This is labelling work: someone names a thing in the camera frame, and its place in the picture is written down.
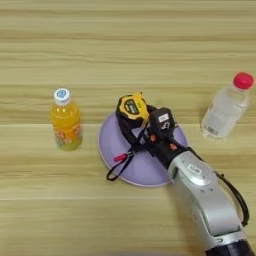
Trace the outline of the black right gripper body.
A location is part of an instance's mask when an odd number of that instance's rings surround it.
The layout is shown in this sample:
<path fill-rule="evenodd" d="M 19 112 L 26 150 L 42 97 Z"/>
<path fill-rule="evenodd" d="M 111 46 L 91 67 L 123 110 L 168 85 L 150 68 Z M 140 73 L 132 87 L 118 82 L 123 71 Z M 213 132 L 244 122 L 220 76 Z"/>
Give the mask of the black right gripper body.
<path fill-rule="evenodd" d="M 155 130 L 148 127 L 142 135 L 144 149 L 147 150 L 152 157 L 156 157 L 165 168 L 168 168 L 178 155 L 188 150 L 187 147 L 175 140 L 175 129 L 176 127 L 172 127 L 157 134 Z"/>

